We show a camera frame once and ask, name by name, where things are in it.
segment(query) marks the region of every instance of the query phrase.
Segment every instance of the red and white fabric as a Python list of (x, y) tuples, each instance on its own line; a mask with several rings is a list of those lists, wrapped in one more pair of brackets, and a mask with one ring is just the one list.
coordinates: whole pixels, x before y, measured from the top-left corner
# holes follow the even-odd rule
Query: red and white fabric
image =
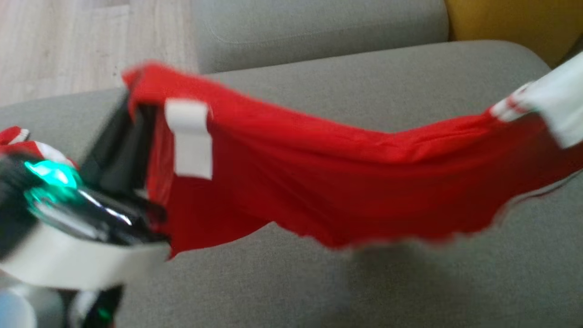
[(30, 132), (20, 127), (11, 127), (0, 131), (0, 155), (3, 153), (25, 152), (39, 158), (53, 160), (74, 166), (63, 153), (38, 141), (28, 141)]
[(174, 253), (268, 222), (328, 247), (444, 240), (583, 168), (583, 55), (477, 116), (394, 134), (311, 117), (159, 64), (125, 73), (156, 104), (147, 189)]

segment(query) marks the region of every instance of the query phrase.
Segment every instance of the red cloth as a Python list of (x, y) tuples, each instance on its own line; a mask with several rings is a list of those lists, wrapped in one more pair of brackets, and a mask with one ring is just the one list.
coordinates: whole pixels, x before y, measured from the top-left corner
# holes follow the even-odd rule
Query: red cloth
[(173, 136), (159, 114), (148, 190), (166, 204), (174, 253), (243, 237), (270, 221), (329, 247), (488, 227), (499, 209), (583, 168), (537, 114), (482, 115), (394, 134), (267, 104), (158, 64), (128, 71), (130, 108), (167, 98), (210, 107), (211, 180), (173, 174)]
[(75, 164), (55, 148), (38, 141), (28, 141), (30, 132), (17, 126), (0, 131), (0, 156), (3, 153), (29, 153), (74, 166)]

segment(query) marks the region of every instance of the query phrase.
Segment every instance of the white strap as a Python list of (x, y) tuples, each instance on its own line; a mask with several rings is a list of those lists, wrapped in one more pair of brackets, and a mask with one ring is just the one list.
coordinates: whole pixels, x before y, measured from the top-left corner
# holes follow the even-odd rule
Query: white strap
[(174, 133), (174, 171), (179, 176), (212, 178), (212, 138), (206, 129), (208, 111), (205, 103), (196, 100), (166, 100), (166, 122)]
[(0, 262), (0, 270), (31, 285), (97, 290), (148, 274), (169, 254), (170, 245), (164, 242), (116, 246), (77, 239), (38, 223)]

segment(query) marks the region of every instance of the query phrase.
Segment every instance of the sofa cushion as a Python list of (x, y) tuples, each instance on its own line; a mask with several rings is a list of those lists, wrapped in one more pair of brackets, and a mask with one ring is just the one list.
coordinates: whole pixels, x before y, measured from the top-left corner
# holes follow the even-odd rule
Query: sofa cushion
[(442, 0), (199, 0), (201, 73), (443, 42)]
[[(497, 41), (445, 43), (212, 75), (343, 123), (399, 131), (480, 113), (548, 67)], [(119, 90), (0, 109), (78, 154)], [(500, 226), (435, 247), (332, 252), (269, 225), (179, 255), (129, 286), (120, 327), (575, 327), (583, 323), (583, 179)]]

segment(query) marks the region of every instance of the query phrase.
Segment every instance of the wooden floor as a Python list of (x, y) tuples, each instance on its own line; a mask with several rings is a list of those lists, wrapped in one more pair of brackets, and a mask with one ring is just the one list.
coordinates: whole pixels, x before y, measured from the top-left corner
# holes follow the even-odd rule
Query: wooden floor
[(195, 70), (193, 0), (0, 0), (0, 106), (120, 86), (146, 59)]

